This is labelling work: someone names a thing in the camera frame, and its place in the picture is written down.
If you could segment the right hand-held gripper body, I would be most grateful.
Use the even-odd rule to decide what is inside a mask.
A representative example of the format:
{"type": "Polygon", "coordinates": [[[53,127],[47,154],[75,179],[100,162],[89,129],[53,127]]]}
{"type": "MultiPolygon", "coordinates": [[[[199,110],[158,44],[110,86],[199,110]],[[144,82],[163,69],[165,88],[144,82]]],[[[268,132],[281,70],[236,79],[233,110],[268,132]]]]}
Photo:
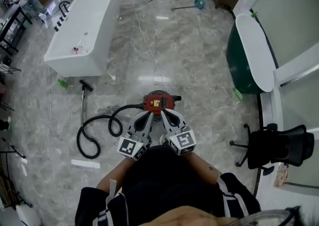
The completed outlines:
{"type": "Polygon", "coordinates": [[[189,125],[170,128],[161,135],[159,142],[161,145],[167,144],[178,156],[188,154],[196,147],[194,132],[189,125]]]}

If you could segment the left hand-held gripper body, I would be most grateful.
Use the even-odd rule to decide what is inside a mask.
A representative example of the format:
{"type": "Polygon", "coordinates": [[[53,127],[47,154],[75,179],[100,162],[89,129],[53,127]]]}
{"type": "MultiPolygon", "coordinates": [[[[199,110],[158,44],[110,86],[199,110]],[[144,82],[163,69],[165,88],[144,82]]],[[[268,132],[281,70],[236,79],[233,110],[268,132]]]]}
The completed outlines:
{"type": "Polygon", "coordinates": [[[144,131],[127,131],[120,137],[117,151],[126,158],[138,161],[150,147],[152,139],[148,135],[148,125],[144,131]]]}

